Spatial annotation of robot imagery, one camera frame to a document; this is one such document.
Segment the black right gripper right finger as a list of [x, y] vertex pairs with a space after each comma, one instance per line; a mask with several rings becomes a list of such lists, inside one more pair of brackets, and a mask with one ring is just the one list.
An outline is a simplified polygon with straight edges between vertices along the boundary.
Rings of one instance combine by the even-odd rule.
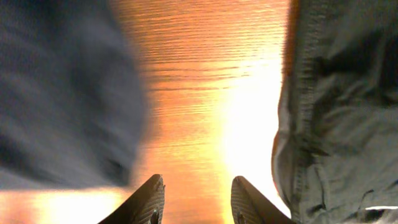
[[231, 209], [235, 224], [294, 224], [243, 176], [232, 181]]

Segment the navy blue shorts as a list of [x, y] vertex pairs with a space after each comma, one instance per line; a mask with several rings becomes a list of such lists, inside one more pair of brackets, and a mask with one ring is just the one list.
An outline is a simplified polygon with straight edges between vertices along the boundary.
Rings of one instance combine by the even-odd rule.
[[125, 187], [146, 113], [109, 1], [1, 0], [1, 189]]

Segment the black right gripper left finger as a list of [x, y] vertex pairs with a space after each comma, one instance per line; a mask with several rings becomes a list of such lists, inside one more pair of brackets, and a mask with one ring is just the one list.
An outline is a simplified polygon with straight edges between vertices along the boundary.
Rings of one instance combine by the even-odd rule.
[[164, 205], [164, 181], [154, 174], [98, 224], [161, 224]]

